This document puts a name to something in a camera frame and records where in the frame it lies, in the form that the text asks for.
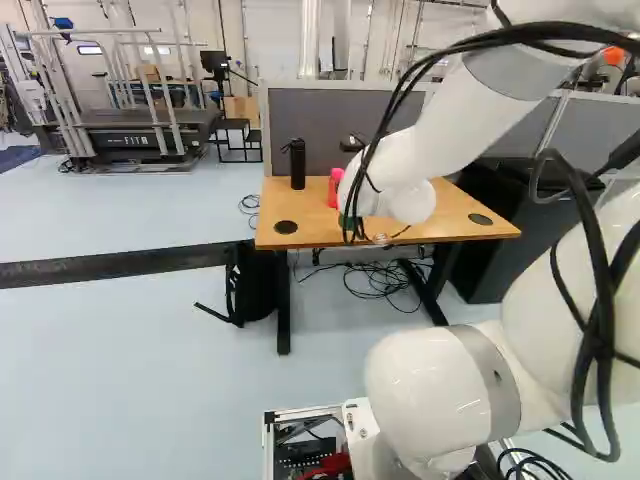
black floor stripe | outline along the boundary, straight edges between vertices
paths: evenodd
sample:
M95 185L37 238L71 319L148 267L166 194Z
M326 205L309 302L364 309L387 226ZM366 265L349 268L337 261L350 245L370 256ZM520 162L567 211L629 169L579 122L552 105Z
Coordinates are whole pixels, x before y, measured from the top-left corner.
M0 263L0 289L107 280L226 264L236 242Z

pink object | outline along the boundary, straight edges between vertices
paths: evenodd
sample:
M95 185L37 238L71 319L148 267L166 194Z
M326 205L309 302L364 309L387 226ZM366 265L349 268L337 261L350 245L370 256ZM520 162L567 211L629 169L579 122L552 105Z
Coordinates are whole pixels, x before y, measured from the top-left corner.
M338 208L338 185L344 177L344 170L342 168L332 168L331 176L329 177L329 199L327 204L332 208Z

black backpack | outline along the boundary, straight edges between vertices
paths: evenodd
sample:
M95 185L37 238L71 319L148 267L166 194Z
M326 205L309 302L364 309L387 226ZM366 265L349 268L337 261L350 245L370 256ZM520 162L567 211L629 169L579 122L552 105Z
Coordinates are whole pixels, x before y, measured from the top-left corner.
M214 317L243 328L269 316L276 308L277 257L270 250L256 250L253 240L236 243L226 252L228 316L196 302L194 306Z

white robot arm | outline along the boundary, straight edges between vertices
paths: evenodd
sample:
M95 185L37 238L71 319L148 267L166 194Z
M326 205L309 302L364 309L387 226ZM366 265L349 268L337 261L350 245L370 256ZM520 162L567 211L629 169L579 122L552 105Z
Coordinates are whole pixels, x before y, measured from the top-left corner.
M640 28L637 0L501 0L500 7L513 24L564 20L621 32ZM487 28L499 25L489 9ZM579 52L600 47L587 42L556 45ZM408 224L424 221L437 201L428 179L471 163L579 62L524 46L464 56L416 125L380 141L367 169L370 182L361 185L358 215L391 216ZM360 159L359 155L352 160L340 185L344 213ZM607 204L598 212L598 221L605 265L607 258L615 263L617 252L630 243L635 247L626 259L628 269L618 279L612 306L617 357L607 361L613 362L608 382L612 401L636 402L640 370L618 357L640 358L640 255L635 254L640 243L640 186ZM592 309L602 307L594 306L601 285L594 280L592 258L592 245L579 225L512 285L501 321L401 332L378 344L366 366L368 399L380 429L378 441L371 445L387 447L391 457L419 478L450 478L466 467L474 446L558 425L583 404L606 400L596 382L596 368L589 373L587 364L585 396L575 404L572 391L584 366L580 364L587 334L556 278L561 275L577 315L589 318ZM604 459L615 460L617 455L611 452ZM362 471L365 479L402 478L393 468L369 465ZM355 464L354 472L362 477Z
M499 8L513 24L563 20L634 31L640 28L636 0L501 0ZM501 26L487 9L484 30ZM578 52L599 45L561 42ZM478 158L524 118L581 62L522 45L466 54L447 74L416 124L382 139L358 197L358 214L389 216L407 224L425 221L437 199L429 178L449 175ZM339 207L360 167L358 154L338 191Z

black cabinet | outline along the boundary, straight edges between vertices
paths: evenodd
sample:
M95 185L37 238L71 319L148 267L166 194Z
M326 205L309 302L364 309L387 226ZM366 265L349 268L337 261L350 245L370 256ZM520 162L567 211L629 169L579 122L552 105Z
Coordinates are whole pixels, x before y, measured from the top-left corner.
M528 196L530 172L528 159L483 159L465 168L456 182L522 231L516 239L462 245L450 281L468 303L502 301L514 280L579 221L570 195L549 205L533 203ZM540 179L540 195L556 193L565 185L562 174L548 164ZM604 184L595 180L587 187L595 203Z

